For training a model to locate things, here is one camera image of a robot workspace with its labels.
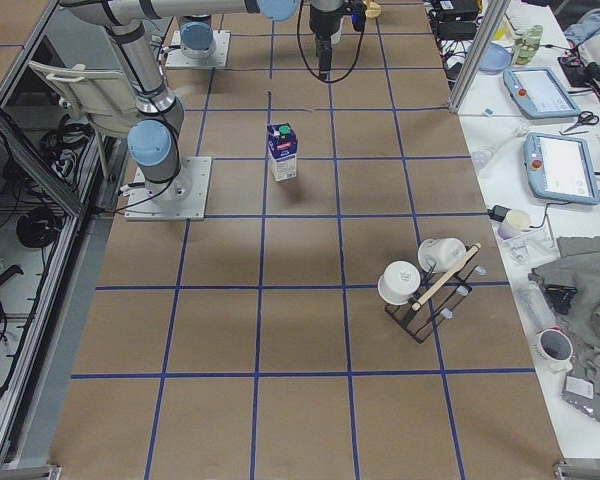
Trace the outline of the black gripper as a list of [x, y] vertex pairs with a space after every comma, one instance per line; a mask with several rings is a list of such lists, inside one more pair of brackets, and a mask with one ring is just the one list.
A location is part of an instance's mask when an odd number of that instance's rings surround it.
[[342, 6], [342, 0], [310, 0], [309, 27], [316, 35], [319, 80], [326, 80], [331, 72], [331, 37], [340, 29]]

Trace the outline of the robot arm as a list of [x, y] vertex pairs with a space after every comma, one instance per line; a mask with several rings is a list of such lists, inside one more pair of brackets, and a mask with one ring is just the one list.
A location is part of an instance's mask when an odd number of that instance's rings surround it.
[[215, 50], [211, 15], [191, 15], [178, 19], [180, 46], [189, 58], [206, 58]]
[[166, 85], [144, 37], [144, 20], [214, 14], [261, 14], [284, 21], [300, 8], [297, 1], [62, 1], [78, 19], [103, 27], [135, 93], [136, 107], [146, 118], [161, 116], [175, 130], [183, 107]]

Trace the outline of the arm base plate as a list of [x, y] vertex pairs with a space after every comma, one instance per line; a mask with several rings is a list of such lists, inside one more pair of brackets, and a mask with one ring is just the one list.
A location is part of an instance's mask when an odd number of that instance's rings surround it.
[[231, 32], [214, 30], [208, 49], [193, 49], [181, 40], [180, 31], [173, 33], [166, 48], [164, 65], [167, 69], [224, 69], [227, 65]]
[[132, 206], [123, 211], [125, 218], [130, 221], [203, 220], [211, 168], [211, 157], [181, 157], [179, 175], [164, 193], [149, 200], [161, 191], [161, 187], [153, 183], [131, 191]]

